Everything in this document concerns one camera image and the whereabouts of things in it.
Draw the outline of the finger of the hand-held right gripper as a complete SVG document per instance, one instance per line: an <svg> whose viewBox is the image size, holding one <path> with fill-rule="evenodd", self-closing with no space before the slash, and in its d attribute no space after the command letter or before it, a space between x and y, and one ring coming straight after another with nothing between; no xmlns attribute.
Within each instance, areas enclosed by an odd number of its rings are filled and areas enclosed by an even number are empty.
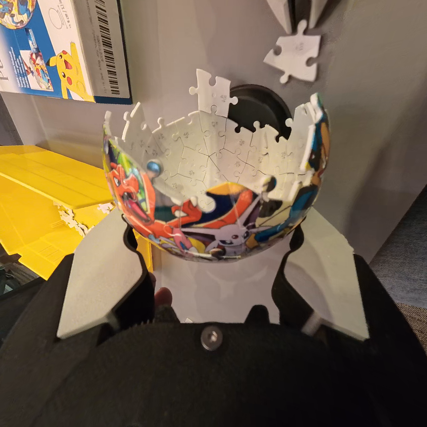
<svg viewBox="0 0 427 427"><path fill-rule="evenodd" d="M282 26L286 34L294 34L297 31L296 0L267 0L272 13Z"/></svg>
<svg viewBox="0 0 427 427"><path fill-rule="evenodd" d="M307 29L315 29L326 22L334 10L333 0L303 0L302 19Z"/></svg>

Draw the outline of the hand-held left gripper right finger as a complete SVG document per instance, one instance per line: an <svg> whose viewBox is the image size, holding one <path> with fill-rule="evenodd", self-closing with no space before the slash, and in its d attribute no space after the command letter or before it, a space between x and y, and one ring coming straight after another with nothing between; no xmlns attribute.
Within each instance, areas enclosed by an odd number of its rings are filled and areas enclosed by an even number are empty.
<svg viewBox="0 0 427 427"><path fill-rule="evenodd" d="M272 297L280 324L311 336L327 326L360 341L369 338L354 250L315 209L292 233Z"/></svg>

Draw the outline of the person's left hand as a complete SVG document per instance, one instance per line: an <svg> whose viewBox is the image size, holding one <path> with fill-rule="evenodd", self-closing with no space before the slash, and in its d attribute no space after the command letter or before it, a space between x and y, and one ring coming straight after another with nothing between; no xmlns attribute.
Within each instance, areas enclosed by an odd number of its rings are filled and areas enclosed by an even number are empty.
<svg viewBox="0 0 427 427"><path fill-rule="evenodd" d="M154 307L155 309L168 306L171 307L173 302L173 296L171 291L166 287L159 288L158 291L154 293Z"/></svg>

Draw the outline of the colourful puzzle ball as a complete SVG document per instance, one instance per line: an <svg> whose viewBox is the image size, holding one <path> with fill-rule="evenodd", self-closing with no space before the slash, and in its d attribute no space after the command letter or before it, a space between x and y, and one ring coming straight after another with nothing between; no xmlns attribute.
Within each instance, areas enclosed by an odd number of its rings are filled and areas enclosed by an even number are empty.
<svg viewBox="0 0 427 427"><path fill-rule="evenodd" d="M317 199L330 152L329 118L318 93L285 124L255 131L228 118L227 79L197 69L198 109L151 130L141 103L121 137L103 123L103 167L126 222L171 255L233 262L266 250L301 224Z"/></svg>

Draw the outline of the blue white puzzle box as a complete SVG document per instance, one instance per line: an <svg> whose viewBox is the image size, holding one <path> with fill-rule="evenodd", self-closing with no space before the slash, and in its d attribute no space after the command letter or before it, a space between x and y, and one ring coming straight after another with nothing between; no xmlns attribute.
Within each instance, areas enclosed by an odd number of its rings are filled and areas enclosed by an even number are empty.
<svg viewBox="0 0 427 427"><path fill-rule="evenodd" d="M2 0L0 89L130 105L116 0Z"/></svg>

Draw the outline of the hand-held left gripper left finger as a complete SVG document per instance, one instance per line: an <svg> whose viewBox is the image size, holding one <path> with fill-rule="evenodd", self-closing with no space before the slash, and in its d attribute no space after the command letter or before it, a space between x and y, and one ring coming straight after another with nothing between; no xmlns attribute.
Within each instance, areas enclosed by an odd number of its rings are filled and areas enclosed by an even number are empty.
<svg viewBox="0 0 427 427"><path fill-rule="evenodd" d="M118 330L153 315L154 288L133 228L121 213L110 213L73 253L57 337L101 324Z"/></svg>

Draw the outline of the black round ball stand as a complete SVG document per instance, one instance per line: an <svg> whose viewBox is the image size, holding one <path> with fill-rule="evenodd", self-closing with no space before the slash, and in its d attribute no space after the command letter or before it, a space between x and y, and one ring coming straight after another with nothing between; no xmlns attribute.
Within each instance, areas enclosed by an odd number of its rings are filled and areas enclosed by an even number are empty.
<svg viewBox="0 0 427 427"><path fill-rule="evenodd" d="M287 104L274 91L260 85L245 84L231 88L230 95L237 97L238 103L230 104L228 118L238 127L254 132L254 122L259 121L260 127L269 125L278 131L276 141L279 137L289 139L291 128L285 121L292 115Z"/></svg>

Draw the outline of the yellow cardboard box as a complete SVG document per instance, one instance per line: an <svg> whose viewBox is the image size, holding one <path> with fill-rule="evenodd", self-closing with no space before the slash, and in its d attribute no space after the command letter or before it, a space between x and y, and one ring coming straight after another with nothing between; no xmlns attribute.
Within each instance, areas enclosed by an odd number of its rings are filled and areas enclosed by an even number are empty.
<svg viewBox="0 0 427 427"><path fill-rule="evenodd" d="M83 239L54 201L76 210L118 199L103 169L33 145L1 146L1 245L45 280Z"/></svg>

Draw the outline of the pile of white puzzle pieces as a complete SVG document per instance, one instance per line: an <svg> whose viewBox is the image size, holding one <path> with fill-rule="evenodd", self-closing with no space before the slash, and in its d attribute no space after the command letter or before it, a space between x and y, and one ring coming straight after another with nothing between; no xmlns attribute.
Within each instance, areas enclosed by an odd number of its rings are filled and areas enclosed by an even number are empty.
<svg viewBox="0 0 427 427"><path fill-rule="evenodd" d="M58 208L61 220L68 227L74 228L82 238L116 207L113 202L91 205L76 210L72 210L55 201L53 205Z"/></svg>

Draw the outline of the white joined puzzle pieces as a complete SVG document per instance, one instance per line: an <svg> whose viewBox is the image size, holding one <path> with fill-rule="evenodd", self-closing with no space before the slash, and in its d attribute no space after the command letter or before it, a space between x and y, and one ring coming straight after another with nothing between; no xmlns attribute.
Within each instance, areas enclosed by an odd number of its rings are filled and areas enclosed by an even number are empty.
<svg viewBox="0 0 427 427"><path fill-rule="evenodd" d="M321 35L305 35L307 21L301 20L294 35L281 36L276 45L281 48L277 55L270 50L264 58L264 63L283 72L280 83L286 84L289 77L301 81L314 82L317 77L317 63L308 66L310 58L317 58Z"/></svg>

